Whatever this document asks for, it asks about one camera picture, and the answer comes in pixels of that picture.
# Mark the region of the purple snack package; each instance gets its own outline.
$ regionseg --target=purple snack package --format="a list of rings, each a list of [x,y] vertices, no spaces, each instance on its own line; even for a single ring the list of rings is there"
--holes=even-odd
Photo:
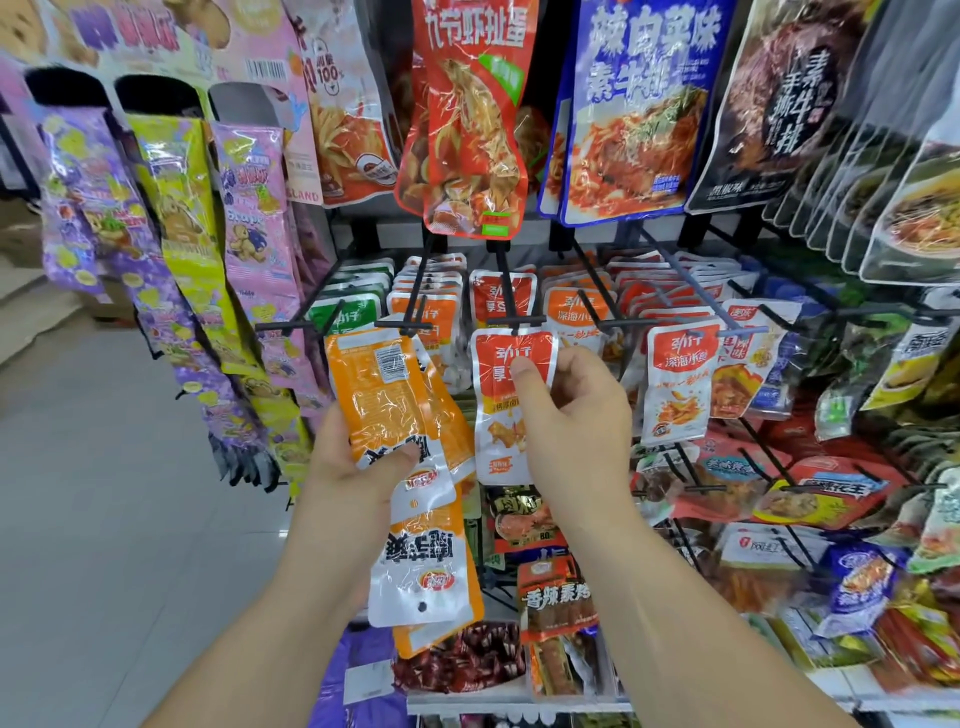
[[[369,700],[344,705],[349,670],[391,662],[396,658],[394,632],[389,627],[371,627],[360,632],[344,633],[326,669],[320,696],[307,728],[406,728],[406,695],[393,688]]]

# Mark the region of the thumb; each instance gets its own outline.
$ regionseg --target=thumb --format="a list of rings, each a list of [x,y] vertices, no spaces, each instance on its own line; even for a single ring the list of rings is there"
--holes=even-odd
[[[537,365],[524,356],[518,356],[510,364],[510,374],[514,378],[516,395],[520,398],[523,419],[534,427],[545,425],[558,410]]]
[[[364,470],[363,478],[371,487],[382,491],[389,498],[397,483],[405,480],[419,462],[420,448],[413,443],[407,443]]]

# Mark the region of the hanging snack bag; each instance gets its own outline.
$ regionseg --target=hanging snack bag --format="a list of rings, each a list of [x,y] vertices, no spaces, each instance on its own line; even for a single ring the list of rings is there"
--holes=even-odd
[[[406,522],[455,500],[456,488],[410,339],[395,328],[330,336],[326,357],[357,467],[367,468],[406,443],[420,446],[420,464],[394,490],[391,523]]]
[[[557,337],[549,331],[484,328],[470,337],[473,388],[477,397],[474,428],[477,480],[484,485],[529,485],[527,428],[520,411],[510,363],[532,360],[549,387],[557,368]]]
[[[324,207],[389,193],[396,182],[399,127],[383,67],[367,38],[364,2],[293,0],[308,83]],[[308,74],[311,81],[313,74]]]
[[[643,445],[675,443],[707,433],[719,331],[719,323],[696,322],[647,332]]]
[[[766,203],[818,154],[871,3],[754,2],[687,212]]]
[[[861,465],[848,457],[807,457],[791,465],[789,472],[797,487],[783,479],[775,482],[756,505],[755,520],[831,531],[846,528],[906,482],[889,465]]]
[[[424,208],[423,221],[439,234],[509,240],[527,197],[516,107],[539,8],[537,0],[493,0],[485,7],[482,14],[455,0],[414,5],[414,22],[427,38],[427,166],[436,198]]]
[[[803,305],[774,299],[729,299],[723,302],[723,307],[741,327],[768,329],[766,333],[724,339],[713,374],[710,416],[735,420],[744,415],[774,368],[780,341],[786,335],[786,330],[761,308],[793,324]]]
[[[572,556],[520,565],[516,595],[523,644],[576,634],[599,622],[590,587]]]
[[[396,627],[461,619],[470,607],[471,569],[464,511],[456,497],[448,505],[395,523],[371,570],[370,624]]]
[[[583,0],[565,225],[681,209],[735,6]]]
[[[510,285],[514,290],[517,316],[529,316],[534,312],[537,300],[537,275],[534,273],[511,273]],[[470,272],[470,318],[474,328],[486,328],[487,319],[507,315],[503,298],[503,276],[499,271],[476,269]]]

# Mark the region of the blue snack package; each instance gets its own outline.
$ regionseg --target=blue snack package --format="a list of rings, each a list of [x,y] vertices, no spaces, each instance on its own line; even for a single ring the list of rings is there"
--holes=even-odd
[[[679,212],[735,0],[582,0],[560,222]]]
[[[908,555],[902,548],[866,543],[831,546],[827,563],[838,583],[830,594],[829,614],[813,634],[831,640],[869,631],[886,609]]]

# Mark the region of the orange snack package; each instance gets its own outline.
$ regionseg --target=orange snack package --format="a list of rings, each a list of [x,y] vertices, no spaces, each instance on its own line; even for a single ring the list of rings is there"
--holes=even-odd
[[[557,369],[558,340],[549,331],[481,328],[470,337],[473,388],[477,396],[477,480],[484,485],[529,485],[527,429],[520,411],[510,362],[525,356],[549,387]]]
[[[410,339],[394,328],[339,334],[327,338],[326,355],[357,467],[366,468],[406,443],[420,446],[420,464],[394,490],[391,523],[406,522],[456,500]]]
[[[430,86],[423,221],[436,233],[511,239],[523,220],[526,165],[516,107],[537,32],[537,0],[416,0]]]

